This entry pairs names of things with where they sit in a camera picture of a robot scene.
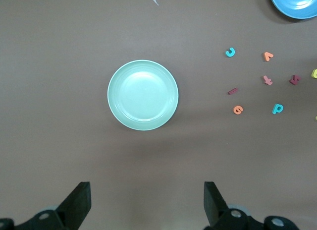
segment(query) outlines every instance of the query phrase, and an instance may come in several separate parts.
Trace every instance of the plate rim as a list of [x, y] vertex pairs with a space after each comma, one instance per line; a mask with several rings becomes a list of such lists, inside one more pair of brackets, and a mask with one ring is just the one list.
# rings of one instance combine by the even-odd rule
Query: plate rim
[[[111, 105], [110, 105], [110, 101], [109, 101], [109, 90], [110, 90], [110, 86], [111, 86], [111, 83], [112, 83], [113, 80], [114, 80], [115, 75], [116, 75], [117, 73], [119, 73], [125, 66], [127, 66], [127, 65], [129, 65], [129, 64], [131, 64], [131, 63], [137, 63], [137, 62], [148, 62], [148, 63], [152, 63], [152, 64], [155, 64], [155, 65], [160, 66], [165, 72], [167, 72], [167, 73], [170, 75], [171, 80], [172, 80], [172, 82], [173, 82], [173, 84], [175, 85], [175, 88], [176, 88], [176, 89], [175, 89], [175, 90], [176, 90], [176, 92], [175, 92], [175, 100], [176, 100], [176, 101], [175, 101], [175, 107], [172, 109], [171, 116], [170, 116], [165, 122], [160, 123], [159, 125], [156, 125], [155, 127], [151, 127], [151, 128], [135, 128], [135, 127], [131, 127], [131, 126], [129, 126], [129, 125], [123, 123], [123, 122], [116, 116], [115, 112], [113, 111], [113, 109], [112, 109], [112, 107], [111, 107]], [[159, 63], [157, 63], [157, 62], [155, 62], [155, 61], [152, 61], [152, 60], [138, 59], [138, 60], [132, 60], [132, 61], [130, 61], [130, 62], [128, 62], [128, 63], [122, 65], [122, 66], [121, 66], [119, 69], [117, 69], [117, 71], [112, 75], [112, 77], [111, 77], [111, 79], [110, 79], [110, 81], [109, 81], [109, 84], [108, 84], [107, 99], [108, 99], [108, 105], [109, 105], [109, 108], [110, 108], [112, 114], [114, 115], [114, 117], [115, 117], [120, 123], [122, 123], [124, 126], [130, 128], [130, 129], [133, 129], [133, 130], [149, 131], [149, 130], [153, 130], [153, 129], [156, 129], [156, 128], [159, 128], [159, 127], [163, 126], [164, 124], [166, 124], [166, 123], [173, 117], [173, 115], [175, 114], [175, 111], [176, 111], [176, 109], [177, 109], [177, 106], [178, 106], [179, 92], [178, 92], [178, 86], [177, 86], [177, 83], [176, 83], [176, 80], [175, 80], [174, 76], [173, 76], [173, 75], [169, 72], [169, 70], [167, 70], [163, 65], [161, 65], [161, 64], [159, 64]]]
[[316, 13], [315, 15], [312, 15], [312, 16], [295, 16], [295, 15], [291, 15], [289, 13], [286, 13], [279, 5], [278, 3], [276, 3], [275, 0], [271, 0], [274, 4], [274, 6], [283, 14], [285, 14], [286, 16], [288, 17], [291, 17], [291, 18], [295, 18], [295, 19], [308, 19], [308, 18], [313, 18], [313, 17], [316, 17], [317, 16], [317, 9], [316, 9]]

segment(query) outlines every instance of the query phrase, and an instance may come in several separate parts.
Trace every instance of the screw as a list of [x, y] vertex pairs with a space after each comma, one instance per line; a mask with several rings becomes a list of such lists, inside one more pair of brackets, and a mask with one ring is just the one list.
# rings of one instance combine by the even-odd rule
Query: screw
[[283, 227], [284, 226], [284, 223], [283, 223], [283, 221], [281, 219], [277, 219], [277, 218], [272, 219], [272, 223], [274, 225], [276, 225], [276, 226], [279, 226], [279, 227]]
[[232, 210], [231, 215], [234, 216], [235, 218], [240, 218], [242, 216], [238, 210]]

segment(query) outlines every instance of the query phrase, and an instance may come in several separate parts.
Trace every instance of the letter p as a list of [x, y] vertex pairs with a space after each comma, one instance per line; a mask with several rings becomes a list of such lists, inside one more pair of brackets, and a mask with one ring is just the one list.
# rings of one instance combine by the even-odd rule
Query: letter p
[[283, 111], [283, 109], [284, 109], [283, 105], [275, 104], [275, 105], [274, 105], [274, 108], [273, 108], [273, 110], [272, 110], [272, 114], [275, 115], [276, 113], [280, 113], [280, 112]]

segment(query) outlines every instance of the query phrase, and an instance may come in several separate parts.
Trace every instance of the brown table surface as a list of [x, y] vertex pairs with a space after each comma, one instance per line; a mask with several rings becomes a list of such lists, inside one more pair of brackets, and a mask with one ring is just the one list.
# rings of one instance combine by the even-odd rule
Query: brown table surface
[[[317, 229], [317, 19], [270, 0], [157, 2], [0, 0], [0, 217], [20, 224], [90, 181], [82, 230], [202, 230], [214, 181], [258, 221]], [[107, 104], [112, 75], [136, 59], [179, 88], [176, 113], [152, 131]]]

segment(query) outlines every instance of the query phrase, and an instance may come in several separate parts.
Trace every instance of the blue plate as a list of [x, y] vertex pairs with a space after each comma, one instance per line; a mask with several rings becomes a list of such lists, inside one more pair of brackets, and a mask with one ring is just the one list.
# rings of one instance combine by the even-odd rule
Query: blue plate
[[317, 0], [272, 0], [278, 10], [285, 15], [304, 19], [317, 15]]
[[111, 78], [108, 103], [125, 126], [152, 130], [173, 116], [178, 104], [177, 84], [162, 65], [150, 60], [131, 61]]

